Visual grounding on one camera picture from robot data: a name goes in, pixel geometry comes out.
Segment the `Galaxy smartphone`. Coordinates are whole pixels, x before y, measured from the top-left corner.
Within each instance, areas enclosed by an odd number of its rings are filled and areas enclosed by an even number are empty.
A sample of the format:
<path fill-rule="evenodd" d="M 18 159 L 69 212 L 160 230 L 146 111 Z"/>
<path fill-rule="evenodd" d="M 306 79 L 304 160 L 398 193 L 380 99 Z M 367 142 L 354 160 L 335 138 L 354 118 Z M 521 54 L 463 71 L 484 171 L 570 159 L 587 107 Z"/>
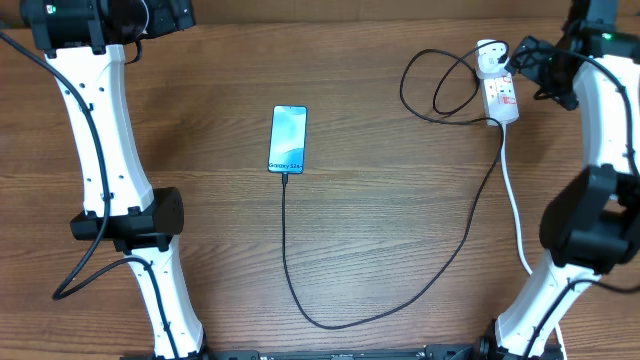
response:
<path fill-rule="evenodd" d="M 304 172 L 308 109 L 305 106 L 277 105 L 273 109 L 268 171 Z"/>

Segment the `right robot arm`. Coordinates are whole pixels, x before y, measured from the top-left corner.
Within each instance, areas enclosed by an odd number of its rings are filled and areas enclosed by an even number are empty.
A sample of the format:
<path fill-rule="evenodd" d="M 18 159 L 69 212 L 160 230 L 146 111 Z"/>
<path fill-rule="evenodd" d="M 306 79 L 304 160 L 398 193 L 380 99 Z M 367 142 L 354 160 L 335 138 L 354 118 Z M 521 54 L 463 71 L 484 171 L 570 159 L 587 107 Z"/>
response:
<path fill-rule="evenodd" d="M 535 99 L 579 110 L 583 168 L 546 207 L 542 257 L 472 359 L 560 359 L 547 339 L 573 303 L 639 251 L 639 38 L 618 31 L 618 4 L 574 1 L 556 44 L 525 37 L 478 57 L 481 79 L 520 74 Z"/>

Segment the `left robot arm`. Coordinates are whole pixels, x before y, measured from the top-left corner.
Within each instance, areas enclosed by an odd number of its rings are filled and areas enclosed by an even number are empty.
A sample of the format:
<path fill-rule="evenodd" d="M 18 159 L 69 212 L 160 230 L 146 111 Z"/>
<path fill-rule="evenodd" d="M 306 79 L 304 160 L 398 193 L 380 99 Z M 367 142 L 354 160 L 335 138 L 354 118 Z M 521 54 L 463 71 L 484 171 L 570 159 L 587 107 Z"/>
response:
<path fill-rule="evenodd" d="M 69 115 L 84 186 L 82 211 L 71 221 L 91 245 L 54 291 L 62 300 L 96 275 L 74 280 L 99 244 L 113 242 L 122 258 L 98 275 L 128 265 L 141 290 L 154 336 L 154 359 L 205 359 L 206 334 L 192 307 L 179 242 L 181 194 L 153 188 L 141 165 L 125 91 L 125 47 L 195 25 L 190 0 L 24 0 L 24 23 Z"/>

